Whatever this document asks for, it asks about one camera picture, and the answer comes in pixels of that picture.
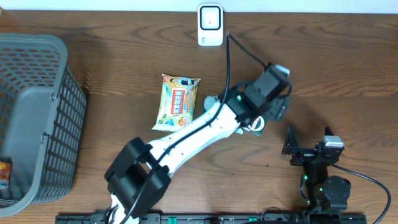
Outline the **pale green small packet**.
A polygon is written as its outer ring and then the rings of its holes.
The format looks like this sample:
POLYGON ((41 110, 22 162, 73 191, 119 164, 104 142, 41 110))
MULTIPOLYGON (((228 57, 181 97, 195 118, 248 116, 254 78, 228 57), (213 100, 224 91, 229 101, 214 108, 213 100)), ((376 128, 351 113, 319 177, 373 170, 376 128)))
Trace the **pale green small packet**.
POLYGON ((241 128, 238 128, 238 129, 235 131, 235 133, 243 134, 244 132, 243 132, 243 130, 242 130, 241 128))

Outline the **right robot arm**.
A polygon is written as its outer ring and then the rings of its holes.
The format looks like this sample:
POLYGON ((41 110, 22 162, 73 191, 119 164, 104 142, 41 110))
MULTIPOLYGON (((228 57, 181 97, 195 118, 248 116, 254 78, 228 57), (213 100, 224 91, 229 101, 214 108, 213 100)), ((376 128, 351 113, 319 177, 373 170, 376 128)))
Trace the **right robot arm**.
POLYGON ((290 164, 303 168, 300 181, 302 197, 308 208, 296 215, 300 223, 342 223, 342 211, 348 208, 351 183, 337 175, 328 174, 328 166, 339 161, 344 151, 339 136, 325 128, 325 135, 312 148, 300 147, 292 126, 282 149, 283 155, 291 155, 290 164))

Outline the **yellow wet wipes pack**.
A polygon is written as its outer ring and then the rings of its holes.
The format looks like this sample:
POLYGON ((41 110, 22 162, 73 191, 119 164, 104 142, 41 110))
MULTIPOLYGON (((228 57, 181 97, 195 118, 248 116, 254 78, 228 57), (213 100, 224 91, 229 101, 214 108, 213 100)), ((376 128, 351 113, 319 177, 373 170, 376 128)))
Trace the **yellow wet wipes pack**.
POLYGON ((159 112, 153 131, 176 132, 193 121, 201 78, 162 74, 159 112))

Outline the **teal spray bottle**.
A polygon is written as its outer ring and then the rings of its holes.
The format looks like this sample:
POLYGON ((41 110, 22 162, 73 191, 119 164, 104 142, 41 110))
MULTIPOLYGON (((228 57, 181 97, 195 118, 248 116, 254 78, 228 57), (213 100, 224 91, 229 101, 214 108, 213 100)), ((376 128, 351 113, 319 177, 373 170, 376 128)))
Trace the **teal spray bottle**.
POLYGON ((207 96, 203 103, 203 113, 206 113, 217 101, 217 96, 207 96))

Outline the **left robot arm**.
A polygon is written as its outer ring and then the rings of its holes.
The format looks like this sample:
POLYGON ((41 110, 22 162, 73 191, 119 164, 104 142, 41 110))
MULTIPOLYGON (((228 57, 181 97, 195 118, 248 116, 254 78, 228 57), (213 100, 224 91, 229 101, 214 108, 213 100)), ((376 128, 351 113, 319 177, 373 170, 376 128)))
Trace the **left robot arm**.
POLYGON ((292 84, 289 69, 268 65, 253 81, 241 82, 186 127, 145 143, 130 140, 106 171, 113 212, 108 223, 138 223, 165 194, 174 173, 209 145, 228 138, 257 118, 279 121, 292 84))

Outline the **dark green round-logo box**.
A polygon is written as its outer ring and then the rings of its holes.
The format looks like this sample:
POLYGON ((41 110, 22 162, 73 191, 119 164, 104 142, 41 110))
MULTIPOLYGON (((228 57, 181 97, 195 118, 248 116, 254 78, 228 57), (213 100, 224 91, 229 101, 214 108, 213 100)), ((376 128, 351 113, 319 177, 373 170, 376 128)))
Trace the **dark green round-logo box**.
POLYGON ((256 118, 250 125, 243 127, 243 130, 249 132, 255 136, 261 136, 267 125, 267 119, 263 116, 256 118))

